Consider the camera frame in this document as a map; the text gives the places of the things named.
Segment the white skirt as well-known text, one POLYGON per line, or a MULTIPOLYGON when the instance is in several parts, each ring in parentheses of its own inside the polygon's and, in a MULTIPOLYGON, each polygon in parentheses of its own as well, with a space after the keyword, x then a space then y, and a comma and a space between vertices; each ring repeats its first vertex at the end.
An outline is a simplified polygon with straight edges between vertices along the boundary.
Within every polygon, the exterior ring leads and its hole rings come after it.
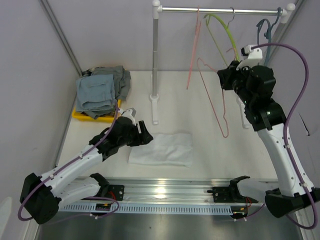
POLYGON ((150 143, 131 148, 128 163, 189 168, 193 164, 192 135, 190 133, 154 134, 150 143))

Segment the light blue denim skirt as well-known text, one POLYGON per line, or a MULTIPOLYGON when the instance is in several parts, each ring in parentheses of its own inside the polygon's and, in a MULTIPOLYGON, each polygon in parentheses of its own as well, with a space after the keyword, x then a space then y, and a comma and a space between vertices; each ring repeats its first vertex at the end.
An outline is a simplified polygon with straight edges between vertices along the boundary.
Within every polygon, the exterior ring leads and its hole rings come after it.
POLYGON ((84 76, 76 80, 77 112, 107 111, 116 103, 113 74, 84 76))

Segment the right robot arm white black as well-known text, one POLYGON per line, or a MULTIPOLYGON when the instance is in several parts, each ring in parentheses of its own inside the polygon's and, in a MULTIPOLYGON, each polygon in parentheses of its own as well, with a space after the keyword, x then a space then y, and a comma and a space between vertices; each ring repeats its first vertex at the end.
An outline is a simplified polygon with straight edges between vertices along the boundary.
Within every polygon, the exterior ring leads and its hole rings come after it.
POLYGON ((276 85, 274 72, 263 65, 238 68, 232 61, 217 75, 223 90, 232 90, 244 103, 244 114, 264 143, 275 169, 279 187, 265 192, 264 201, 270 213, 281 218, 320 200, 320 190, 304 171, 293 143, 289 119, 280 104, 272 98, 276 85))

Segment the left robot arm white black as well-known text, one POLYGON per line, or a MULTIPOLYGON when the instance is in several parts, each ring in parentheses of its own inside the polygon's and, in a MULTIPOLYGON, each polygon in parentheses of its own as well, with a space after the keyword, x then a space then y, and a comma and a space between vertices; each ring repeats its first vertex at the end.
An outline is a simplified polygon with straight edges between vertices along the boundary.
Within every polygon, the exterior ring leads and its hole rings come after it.
POLYGON ((29 174, 23 183, 18 219, 26 222, 35 220, 42 225, 50 221, 59 210, 79 200, 102 200, 118 204, 109 195, 110 183, 99 173, 85 180, 73 181, 91 167, 115 155, 121 147, 147 145, 153 140, 144 121, 135 123, 120 116, 110 127, 94 136, 88 145, 65 165, 41 175, 29 174))

